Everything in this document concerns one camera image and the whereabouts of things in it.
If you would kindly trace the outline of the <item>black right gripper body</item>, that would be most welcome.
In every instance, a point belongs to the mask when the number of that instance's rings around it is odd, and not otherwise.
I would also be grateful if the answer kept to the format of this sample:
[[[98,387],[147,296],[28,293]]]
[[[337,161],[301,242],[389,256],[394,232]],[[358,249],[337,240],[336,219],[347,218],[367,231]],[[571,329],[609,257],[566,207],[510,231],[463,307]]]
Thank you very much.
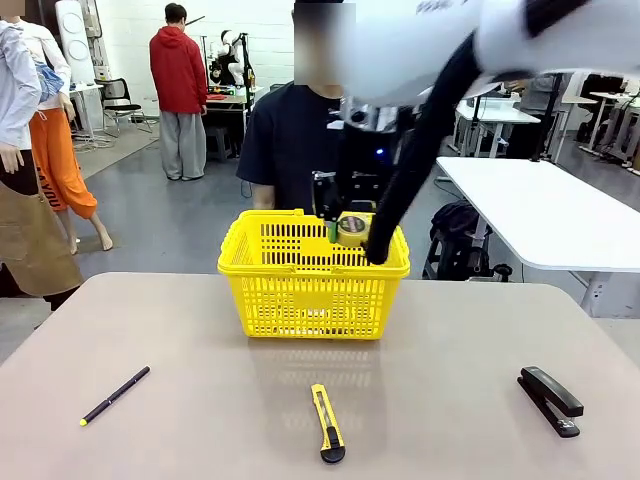
[[[397,131],[367,131],[346,124],[339,154],[339,190],[352,200],[354,172],[376,175],[376,200],[380,200],[395,170],[400,135]]]

